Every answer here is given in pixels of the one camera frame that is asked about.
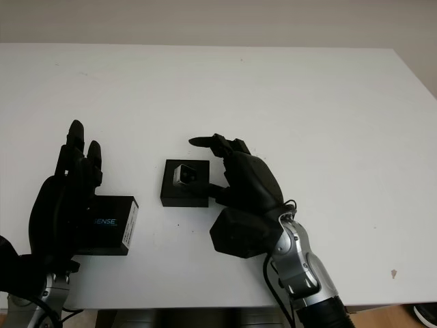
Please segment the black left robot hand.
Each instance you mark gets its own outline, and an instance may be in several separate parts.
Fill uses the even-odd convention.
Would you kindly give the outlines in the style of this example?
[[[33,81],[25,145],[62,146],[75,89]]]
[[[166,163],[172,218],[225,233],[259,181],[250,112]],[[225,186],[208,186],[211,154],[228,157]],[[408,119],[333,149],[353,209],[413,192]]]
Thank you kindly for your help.
[[[41,186],[29,219],[31,255],[56,274],[79,270],[80,264],[72,258],[95,190],[102,183],[100,144],[92,141],[87,154],[84,147],[84,127],[74,120],[55,173]]]

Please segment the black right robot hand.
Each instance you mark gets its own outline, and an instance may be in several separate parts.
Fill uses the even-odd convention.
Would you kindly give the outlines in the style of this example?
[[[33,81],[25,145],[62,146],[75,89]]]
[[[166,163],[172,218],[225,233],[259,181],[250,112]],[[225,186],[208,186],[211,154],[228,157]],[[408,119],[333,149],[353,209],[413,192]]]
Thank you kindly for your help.
[[[190,182],[187,189],[195,195],[212,197],[216,203],[263,215],[284,204],[279,183],[267,164],[250,153],[241,139],[228,140],[219,134],[194,137],[191,145],[209,148],[222,158],[228,187],[209,182]]]

